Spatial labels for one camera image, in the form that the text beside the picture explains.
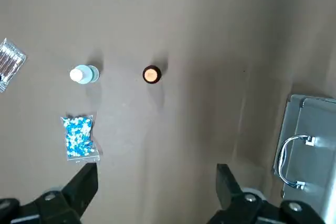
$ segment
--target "drawer handle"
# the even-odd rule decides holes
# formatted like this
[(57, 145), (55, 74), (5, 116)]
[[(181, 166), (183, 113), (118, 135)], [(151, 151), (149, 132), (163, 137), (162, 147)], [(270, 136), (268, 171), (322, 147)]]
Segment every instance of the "drawer handle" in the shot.
[(293, 187), (293, 188), (296, 188), (296, 189), (301, 189), (302, 190), (304, 188), (304, 186), (306, 185), (306, 182), (296, 181), (296, 180), (294, 182), (291, 182), (291, 181), (287, 180), (282, 175), (282, 168), (284, 166), (284, 163), (286, 161), (286, 156), (287, 156), (286, 155), (286, 147), (289, 144), (289, 142), (294, 141), (294, 140), (298, 140), (298, 139), (303, 140), (306, 145), (309, 145), (309, 146), (314, 146), (315, 145), (316, 138), (314, 136), (296, 135), (296, 136), (292, 136), (292, 137), (286, 139), (281, 146), (279, 156), (278, 156), (278, 173), (279, 173), (280, 178), (282, 179), (282, 181), (286, 185), (288, 185), (290, 187)]

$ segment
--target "metal box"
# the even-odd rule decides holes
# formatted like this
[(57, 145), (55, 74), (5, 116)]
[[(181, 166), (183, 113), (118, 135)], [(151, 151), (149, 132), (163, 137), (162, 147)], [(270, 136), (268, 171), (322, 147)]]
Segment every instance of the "metal box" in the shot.
[(292, 95), (286, 105), (274, 174), (282, 197), (308, 203), (336, 223), (336, 100)]

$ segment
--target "white bottle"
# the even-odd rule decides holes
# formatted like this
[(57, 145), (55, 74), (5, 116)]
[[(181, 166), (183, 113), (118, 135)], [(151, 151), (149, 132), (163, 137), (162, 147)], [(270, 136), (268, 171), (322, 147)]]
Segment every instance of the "white bottle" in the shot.
[(99, 78), (99, 70), (92, 65), (78, 65), (70, 71), (70, 78), (79, 84), (95, 82)]

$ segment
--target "clear plastic package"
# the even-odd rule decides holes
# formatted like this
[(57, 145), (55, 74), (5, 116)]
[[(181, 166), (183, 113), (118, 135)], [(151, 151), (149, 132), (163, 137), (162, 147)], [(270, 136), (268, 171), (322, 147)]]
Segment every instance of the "clear plastic package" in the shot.
[(4, 92), (26, 56), (10, 41), (5, 39), (0, 45), (0, 93)]
[(61, 118), (66, 129), (67, 160), (75, 163), (100, 161), (99, 151), (92, 139), (93, 115)]

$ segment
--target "small bottle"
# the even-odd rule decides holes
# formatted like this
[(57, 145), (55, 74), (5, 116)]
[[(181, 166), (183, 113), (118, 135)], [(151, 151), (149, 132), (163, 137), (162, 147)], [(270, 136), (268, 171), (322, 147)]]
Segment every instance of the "small bottle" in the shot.
[(142, 78), (145, 80), (145, 82), (149, 84), (157, 83), (161, 79), (161, 77), (161, 70), (155, 65), (150, 65), (146, 67), (142, 72)]
[(99, 70), (92, 65), (78, 65), (70, 71), (70, 78), (79, 84), (95, 82), (99, 78)]

